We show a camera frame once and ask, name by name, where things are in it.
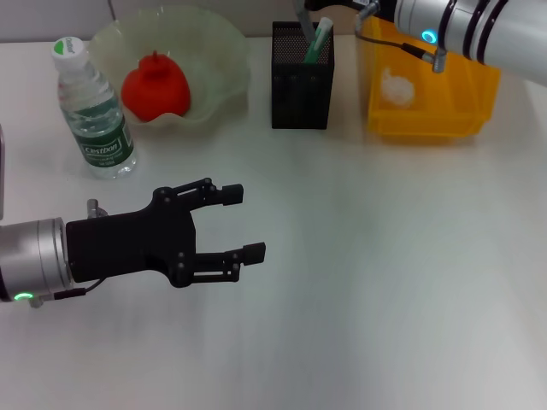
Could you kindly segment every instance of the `red fruit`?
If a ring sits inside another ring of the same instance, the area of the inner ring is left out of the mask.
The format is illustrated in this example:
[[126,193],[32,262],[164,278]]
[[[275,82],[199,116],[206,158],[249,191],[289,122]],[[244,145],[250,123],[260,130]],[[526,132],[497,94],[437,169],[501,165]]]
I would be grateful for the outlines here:
[[154,51],[127,75],[121,101],[141,121],[148,122],[165,113],[185,114],[190,108],[190,88],[177,63]]

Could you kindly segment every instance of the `green pen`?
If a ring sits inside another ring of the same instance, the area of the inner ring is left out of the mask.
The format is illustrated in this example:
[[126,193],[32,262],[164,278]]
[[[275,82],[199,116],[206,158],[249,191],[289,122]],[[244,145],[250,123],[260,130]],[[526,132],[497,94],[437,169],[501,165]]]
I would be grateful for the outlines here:
[[315,40],[311,42],[308,48],[308,52],[304,57],[304,63],[307,64],[316,64],[321,55],[321,51],[325,46],[326,41],[328,40],[328,34],[332,30],[332,20],[323,17],[317,29],[315,30]]

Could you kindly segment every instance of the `yellow plastic tray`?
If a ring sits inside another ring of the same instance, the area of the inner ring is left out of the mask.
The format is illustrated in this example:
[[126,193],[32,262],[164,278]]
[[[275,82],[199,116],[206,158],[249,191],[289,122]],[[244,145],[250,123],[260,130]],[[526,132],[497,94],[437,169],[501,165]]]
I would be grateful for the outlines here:
[[[369,19],[363,35],[410,43],[434,52],[434,47],[397,32],[392,23]],[[432,72],[431,64],[385,45],[361,41],[360,71],[368,95],[368,130],[390,144],[451,144],[480,131],[491,118],[500,72],[449,53],[446,70]],[[382,73],[404,77],[415,87],[406,108],[382,97]]]

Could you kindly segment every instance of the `bottle label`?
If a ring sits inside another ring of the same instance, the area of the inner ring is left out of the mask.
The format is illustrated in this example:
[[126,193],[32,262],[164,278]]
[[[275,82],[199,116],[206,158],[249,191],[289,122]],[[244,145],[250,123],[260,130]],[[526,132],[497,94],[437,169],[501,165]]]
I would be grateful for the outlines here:
[[133,141],[125,117],[112,132],[101,137],[88,138],[76,134],[74,137],[85,160],[94,167],[115,167],[133,152]]

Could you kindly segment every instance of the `table surface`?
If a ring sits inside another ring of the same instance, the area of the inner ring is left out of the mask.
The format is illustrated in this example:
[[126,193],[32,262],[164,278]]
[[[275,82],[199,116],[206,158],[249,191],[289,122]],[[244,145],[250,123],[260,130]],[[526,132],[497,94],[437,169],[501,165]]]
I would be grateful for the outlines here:
[[87,172],[56,104],[49,44],[0,45],[4,224],[143,208],[211,177],[245,202],[194,213],[197,246],[264,241],[238,284],[109,279],[80,299],[0,307],[3,408],[547,407],[547,90],[504,76],[491,122],[449,148],[366,143],[352,37],[329,129],[270,128],[269,39],[248,103],[207,129],[133,128],[128,179]]

